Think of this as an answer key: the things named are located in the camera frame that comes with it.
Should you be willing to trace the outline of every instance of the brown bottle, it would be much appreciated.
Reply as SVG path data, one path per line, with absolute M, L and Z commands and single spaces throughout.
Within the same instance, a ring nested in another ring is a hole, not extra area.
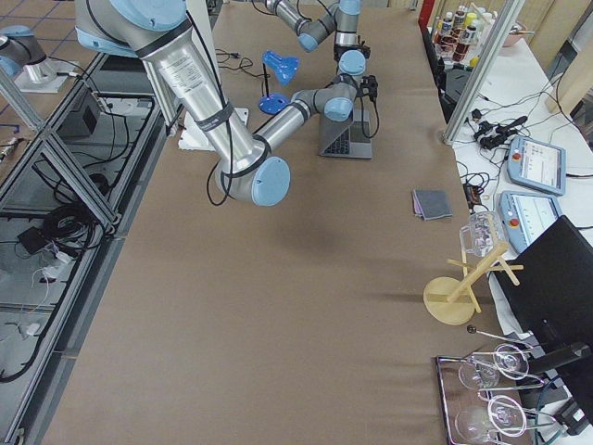
M 463 24 L 465 23 L 465 11 L 463 9 L 459 9 L 455 13 L 455 17 L 453 18 L 453 30 L 451 34 L 455 38 L 459 38 L 461 32 L 463 31 Z
M 464 31 L 460 37 L 457 46 L 455 46 L 455 51 L 453 51 L 453 61 L 454 62 L 461 62 L 465 55 L 467 54 L 468 50 L 470 49 L 470 45 L 472 44 L 473 37 L 475 36 L 475 27 L 470 25 Z

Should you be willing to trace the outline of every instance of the blue plastic object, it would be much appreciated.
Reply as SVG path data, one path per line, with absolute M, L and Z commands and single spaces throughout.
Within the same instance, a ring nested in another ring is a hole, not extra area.
M 311 51 L 314 51 L 315 49 L 317 49 L 317 46 L 319 46 L 319 44 L 317 43 L 317 41 L 309 34 L 300 34 L 298 37 L 298 42 L 300 43 L 300 45 L 302 46 L 302 48 L 310 53 Z
M 346 97 L 334 97 L 327 101 L 323 114 L 327 119 L 336 122 L 343 122 L 350 116 L 354 104 Z
M 134 25 L 149 31 L 170 31 L 185 20 L 184 0 L 109 0 Z
M 14 77 L 20 73 L 19 64 L 12 58 L 0 56 L 0 68 L 8 74 L 8 77 Z
M 346 51 L 338 63 L 340 70 L 351 76 L 360 76 L 367 69 L 367 60 L 360 51 Z
M 276 115 L 290 104 L 290 99 L 280 93 L 269 93 L 259 100 L 259 109 L 266 114 Z
M 261 55 L 261 61 L 274 70 L 281 85 L 288 85 L 297 74 L 298 57 L 282 57 L 268 50 Z
M 137 57 L 136 53 L 129 46 L 116 44 L 107 39 L 96 37 L 79 28 L 76 28 L 76 33 L 78 34 L 78 42 L 85 48 L 112 56 Z
M 263 161 L 251 185 L 251 198 L 258 206 L 275 206 L 288 193 L 290 169 L 284 159 L 272 156 Z
M 31 28 L 26 27 L 25 25 L 12 25 L 6 26 L 5 28 L 0 30 L 0 34 L 5 35 L 6 37 L 33 37 L 33 31 Z
M 360 14 L 360 0 L 340 0 L 340 10 L 350 16 Z

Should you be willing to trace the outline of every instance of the wine glass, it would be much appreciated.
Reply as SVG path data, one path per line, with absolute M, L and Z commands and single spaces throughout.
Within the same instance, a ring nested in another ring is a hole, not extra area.
M 455 428 L 472 445 L 488 442 L 506 444 L 498 440 L 498 433 L 517 438 L 527 429 L 527 419 L 521 405 L 508 396 L 495 396 L 487 406 L 474 405 L 455 417 Z
M 494 364 L 511 380 L 521 380 L 529 373 L 529 362 L 525 353 L 510 343 L 502 343 L 495 347 Z
M 521 380 L 532 377 L 536 383 L 521 387 L 496 388 L 504 375 L 511 380 Z M 543 380 L 535 375 L 529 375 L 529 363 L 525 353 L 510 343 L 502 343 L 493 352 L 473 352 L 465 357 L 459 369 L 459 379 L 468 389 L 507 390 L 532 389 L 543 386 Z
M 500 373 L 497 368 L 475 354 L 470 354 L 461 363 L 458 374 L 461 383 L 468 389 L 493 388 L 500 380 Z

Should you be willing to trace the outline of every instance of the power adapter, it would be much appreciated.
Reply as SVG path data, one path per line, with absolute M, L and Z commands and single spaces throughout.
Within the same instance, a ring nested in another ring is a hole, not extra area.
M 473 206 L 481 206 L 482 199 L 480 198 L 480 187 L 477 185 L 464 184 L 463 192 L 465 193 L 465 199 L 470 210 L 473 210 Z
M 37 227 L 30 227 L 17 236 L 20 244 L 29 252 L 30 255 L 37 253 L 47 246 L 47 240 Z

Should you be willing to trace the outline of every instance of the robotic arm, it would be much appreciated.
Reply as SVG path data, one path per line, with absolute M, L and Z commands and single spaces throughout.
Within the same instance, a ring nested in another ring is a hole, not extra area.
M 95 51 L 152 63 L 220 156 L 214 173 L 218 188 L 260 206 L 280 202 L 290 183 L 288 165 L 272 151 L 317 112 L 335 121 L 348 119 L 366 68 L 360 51 L 344 52 L 330 86 L 296 94 L 289 106 L 251 134 L 194 46 L 183 0 L 76 0 L 75 6 L 79 42 Z M 327 37 L 334 23 L 340 22 L 331 18 L 332 11 L 339 16 L 336 4 L 315 23 L 293 13 L 285 0 L 268 7 L 292 23 L 300 32 L 299 41 L 305 41 L 310 50 L 314 49 L 307 44 L 310 39 L 317 42 Z
M 340 0 L 329 5 L 325 14 L 316 21 L 303 18 L 288 0 L 265 0 L 266 8 L 277 15 L 298 36 L 298 42 L 307 52 L 316 49 L 321 42 L 335 32 L 334 59 L 350 50 L 359 50 L 369 58 L 371 50 L 358 40 L 360 0 Z
M 57 76 L 33 32 L 22 25 L 0 30 L 0 69 L 10 77 L 25 69 L 33 83 L 51 82 Z

